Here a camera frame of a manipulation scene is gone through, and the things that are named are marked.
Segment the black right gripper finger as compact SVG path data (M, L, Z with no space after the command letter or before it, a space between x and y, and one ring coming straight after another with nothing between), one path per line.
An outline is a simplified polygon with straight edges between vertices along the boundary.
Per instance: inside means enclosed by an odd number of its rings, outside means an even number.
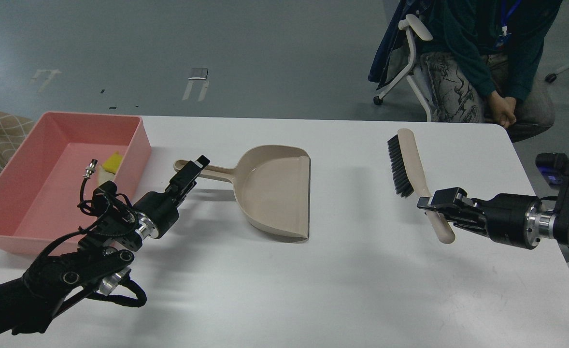
M418 200L417 207L427 212L436 212L430 209L430 199L432 197L421 197ZM440 212L447 222L451 222L453 226L475 233L479 236L488 236L487 221L485 216L449 216Z
M467 196L463 188L453 187L434 192L430 209L449 216L485 216L484 211Z

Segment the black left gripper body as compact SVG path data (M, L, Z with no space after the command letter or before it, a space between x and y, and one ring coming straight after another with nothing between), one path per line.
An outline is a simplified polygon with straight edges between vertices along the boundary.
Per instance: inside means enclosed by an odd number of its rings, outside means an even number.
M167 192L147 192L134 205L155 227L154 239L162 238L179 218L179 200Z

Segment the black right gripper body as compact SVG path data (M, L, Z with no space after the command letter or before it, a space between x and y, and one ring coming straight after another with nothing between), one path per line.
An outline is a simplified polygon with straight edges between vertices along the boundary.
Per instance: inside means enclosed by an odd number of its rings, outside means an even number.
M538 214L540 206L536 196L507 193L483 201L488 238L495 243L534 249L540 238L530 226L529 218Z

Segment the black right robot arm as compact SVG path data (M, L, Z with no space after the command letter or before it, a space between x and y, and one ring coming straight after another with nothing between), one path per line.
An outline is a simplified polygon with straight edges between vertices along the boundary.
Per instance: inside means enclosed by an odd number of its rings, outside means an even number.
M536 167L547 185L558 190L556 196L501 193L484 201L470 199L463 188L454 187L422 196L417 207L495 243L532 250L547 238L569 249L569 158L541 153Z

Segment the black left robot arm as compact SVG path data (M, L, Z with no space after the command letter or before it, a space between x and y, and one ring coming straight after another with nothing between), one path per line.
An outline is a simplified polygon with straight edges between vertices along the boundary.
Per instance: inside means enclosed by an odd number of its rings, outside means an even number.
M86 167L79 209L95 221L53 240L15 280L0 284L0 334L44 333L50 323L83 299L141 307L144 290L131 279L134 253L146 238L162 238L179 218L178 208L210 161L200 156L176 171L163 192L136 203L105 181L86 200L86 183L97 160Z

